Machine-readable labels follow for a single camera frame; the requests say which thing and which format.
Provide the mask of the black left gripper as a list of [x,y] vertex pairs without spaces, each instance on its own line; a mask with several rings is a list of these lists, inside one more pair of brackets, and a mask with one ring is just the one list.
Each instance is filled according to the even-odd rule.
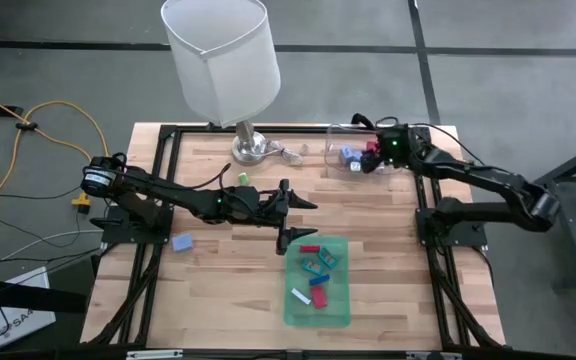
[[289,194],[288,191],[289,181],[282,179],[279,182],[278,188],[276,190],[269,190],[269,197],[266,200],[259,201],[257,209],[252,215],[247,215],[243,221],[244,225],[277,229],[277,255],[284,255],[286,253],[289,242],[317,232],[316,228],[286,228],[289,207],[294,209],[318,208],[316,204],[299,197],[294,191],[290,191]]

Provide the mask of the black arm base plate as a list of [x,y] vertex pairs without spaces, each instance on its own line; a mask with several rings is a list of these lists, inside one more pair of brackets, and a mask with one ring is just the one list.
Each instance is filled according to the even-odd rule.
[[455,225],[437,224],[431,220],[432,208],[417,209],[415,221],[420,244],[434,247],[481,247],[487,244],[482,223],[459,222]]
[[103,230],[102,241],[110,244],[166,244],[170,238],[173,214],[171,208],[163,209],[155,216],[154,223],[149,224],[113,206],[99,222]]

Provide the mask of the white printed box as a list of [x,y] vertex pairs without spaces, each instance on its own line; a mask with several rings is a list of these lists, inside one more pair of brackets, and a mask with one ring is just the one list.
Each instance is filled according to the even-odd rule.
[[[7,280],[7,283],[49,289],[46,267],[40,267]],[[28,308],[0,307],[0,348],[56,322],[54,312]]]

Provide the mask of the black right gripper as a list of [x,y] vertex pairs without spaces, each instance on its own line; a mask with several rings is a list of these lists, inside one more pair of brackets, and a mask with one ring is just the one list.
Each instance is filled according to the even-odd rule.
[[[367,140],[370,144],[379,144],[382,160],[394,168],[407,168],[413,172],[419,169],[417,136],[414,129],[407,124],[393,125],[378,131],[378,137]],[[369,174],[381,164],[381,159],[375,154],[362,155],[362,172]]]

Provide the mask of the green translucent plastic tray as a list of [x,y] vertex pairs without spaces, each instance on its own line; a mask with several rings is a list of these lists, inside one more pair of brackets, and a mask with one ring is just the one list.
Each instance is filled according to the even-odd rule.
[[[300,245],[325,247],[336,258],[337,265],[329,269],[319,260],[317,253],[300,253]],[[327,282],[320,284],[325,288],[328,300],[328,305],[323,309],[316,309],[312,303],[309,280],[318,276],[302,268],[301,263],[305,258],[319,262],[324,268],[323,275],[330,275]],[[285,254],[284,322],[295,327],[348,326],[351,322],[348,260],[348,241],[344,237],[303,237],[289,245]],[[302,303],[291,294],[292,288],[310,298],[311,303]]]

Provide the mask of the silver metal bracket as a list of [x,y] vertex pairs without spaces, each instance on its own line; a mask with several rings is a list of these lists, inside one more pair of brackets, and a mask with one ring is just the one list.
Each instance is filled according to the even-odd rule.
[[180,349],[172,350],[140,350],[130,351],[125,360],[178,360],[182,359],[184,352]]
[[463,360],[459,353],[440,351],[407,352],[406,360]]

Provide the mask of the black beam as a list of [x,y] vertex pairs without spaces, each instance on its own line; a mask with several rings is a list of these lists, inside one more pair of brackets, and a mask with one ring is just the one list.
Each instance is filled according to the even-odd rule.
[[84,313],[87,305],[88,297],[79,293],[0,281],[0,307]]

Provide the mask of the clear plastic container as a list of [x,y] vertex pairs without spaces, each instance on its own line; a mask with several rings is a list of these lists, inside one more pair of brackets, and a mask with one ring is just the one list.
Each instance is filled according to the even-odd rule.
[[350,147],[353,151],[361,151],[362,155],[366,149],[367,140],[376,136],[371,130],[365,128],[345,127],[338,124],[330,125],[326,132],[324,147],[324,163],[326,174],[329,178],[361,182],[385,182],[387,179],[403,173],[401,168],[393,168],[390,164],[381,161],[379,167],[365,174],[354,173],[350,170],[349,165],[344,166],[339,161],[339,150],[343,146]]

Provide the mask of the red rectangular box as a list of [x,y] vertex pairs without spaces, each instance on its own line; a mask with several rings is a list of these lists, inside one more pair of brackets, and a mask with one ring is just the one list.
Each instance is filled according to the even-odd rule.
[[316,309],[323,309],[328,305],[325,288],[322,285],[315,285],[310,288],[312,303]]

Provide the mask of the yellow power plug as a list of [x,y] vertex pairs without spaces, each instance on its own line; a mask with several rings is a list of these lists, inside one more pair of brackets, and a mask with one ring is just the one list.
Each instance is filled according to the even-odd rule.
[[71,201],[71,204],[80,214],[88,214],[91,210],[91,200],[86,193],[81,193],[77,198]]

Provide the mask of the black aluminium table frame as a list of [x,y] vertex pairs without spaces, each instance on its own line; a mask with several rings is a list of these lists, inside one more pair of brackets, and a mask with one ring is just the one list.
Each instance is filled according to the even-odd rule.
[[[205,126],[137,123],[128,164],[196,184],[232,161],[233,134],[207,133]],[[289,226],[318,228],[321,235],[348,239],[351,323],[347,327],[294,327],[284,322],[285,257],[275,254],[273,229],[210,226],[176,209],[172,235],[191,234],[195,244],[176,253],[167,245],[161,265],[146,346],[177,349],[439,350],[441,340],[427,253],[415,238],[416,184],[409,172],[359,179],[324,162],[327,126],[261,127],[267,138],[300,150],[304,164],[291,167],[279,156],[255,167],[234,163],[226,185],[246,172],[260,189],[282,178],[316,210],[291,210]],[[126,298],[137,246],[120,244],[100,262],[81,335],[97,337]],[[474,250],[453,250],[464,302],[497,342],[504,334],[486,263]]]

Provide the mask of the white shade silver table lamp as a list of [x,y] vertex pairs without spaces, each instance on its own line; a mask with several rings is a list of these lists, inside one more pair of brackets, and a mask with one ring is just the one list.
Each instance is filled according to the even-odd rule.
[[233,126],[234,159],[258,164],[268,141],[251,119],[281,88],[267,8],[260,0],[166,0],[160,10],[188,107]]

